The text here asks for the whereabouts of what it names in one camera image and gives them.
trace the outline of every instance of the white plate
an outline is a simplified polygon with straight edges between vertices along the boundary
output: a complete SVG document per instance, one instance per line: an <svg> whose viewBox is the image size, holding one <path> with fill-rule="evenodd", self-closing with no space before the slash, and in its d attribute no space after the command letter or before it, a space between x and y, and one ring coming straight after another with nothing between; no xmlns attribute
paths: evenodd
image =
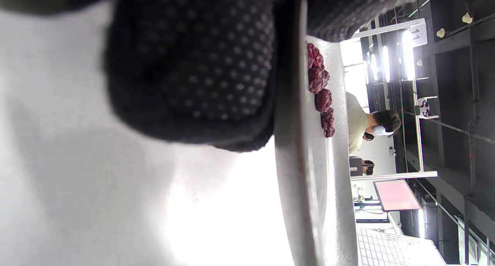
<svg viewBox="0 0 495 266"><path fill-rule="evenodd" d="M326 139L306 68L306 0L294 2L285 52L279 57L275 111L277 175L295 265L357 265L348 164L348 125L339 44L309 37L324 56L331 80L336 129Z"/></svg>

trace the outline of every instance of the pink monitor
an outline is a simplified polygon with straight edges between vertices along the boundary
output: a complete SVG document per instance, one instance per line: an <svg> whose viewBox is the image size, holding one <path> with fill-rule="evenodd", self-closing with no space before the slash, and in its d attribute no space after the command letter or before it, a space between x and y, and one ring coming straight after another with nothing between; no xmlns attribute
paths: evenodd
<svg viewBox="0 0 495 266"><path fill-rule="evenodd" d="M404 179L373 182L383 211L419 210L416 196Z"/></svg>

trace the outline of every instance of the white headphones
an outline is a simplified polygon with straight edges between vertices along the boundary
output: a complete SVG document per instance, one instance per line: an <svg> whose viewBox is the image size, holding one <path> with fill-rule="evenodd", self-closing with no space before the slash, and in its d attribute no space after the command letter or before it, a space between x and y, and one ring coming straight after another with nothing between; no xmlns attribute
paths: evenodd
<svg viewBox="0 0 495 266"><path fill-rule="evenodd" d="M387 132L387 130L385 129L384 126L375 126L373 127L373 134L375 136L389 136L389 135L393 135L394 132Z"/></svg>

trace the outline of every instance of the ceiling light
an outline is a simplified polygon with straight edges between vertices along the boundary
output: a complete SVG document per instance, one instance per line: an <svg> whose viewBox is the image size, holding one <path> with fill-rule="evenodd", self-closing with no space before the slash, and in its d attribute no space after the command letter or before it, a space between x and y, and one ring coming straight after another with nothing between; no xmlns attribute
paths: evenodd
<svg viewBox="0 0 495 266"><path fill-rule="evenodd" d="M377 81L378 80L378 65L376 63L376 56L374 53L371 55L370 67L371 67L371 71L373 72L373 78L375 79L375 81Z"/></svg>
<svg viewBox="0 0 495 266"><path fill-rule="evenodd" d="M419 238L425 239L425 217L423 215L423 209L418 210L418 229Z"/></svg>
<svg viewBox="0 0 495 266"><path fill-rule="evenodd" d="M407 80L416 79L416 68L414 63L414 52L412 45L412 35L408 30L404 31L402 36L403 58L405 68L405 78Z"/></svg>
<svg viewBox="0 0 495 266"><path fill-rule="evenodd" d="M385 72L385 80L387 82L390 81L390 60L389 60L389 49L387 46L383 46L382 50L382 58L383 58L383 71Z"/></svg>

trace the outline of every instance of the white grid panel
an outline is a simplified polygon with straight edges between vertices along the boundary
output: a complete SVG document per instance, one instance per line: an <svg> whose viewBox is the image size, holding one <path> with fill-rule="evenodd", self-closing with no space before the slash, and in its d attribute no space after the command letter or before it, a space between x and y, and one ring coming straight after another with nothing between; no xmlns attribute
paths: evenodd
<svg viewBox="0 0 495 266"><path fill-rule="evenodd" d="M361 266L447 265L430 240L358 229L357 241Z"/></svg>

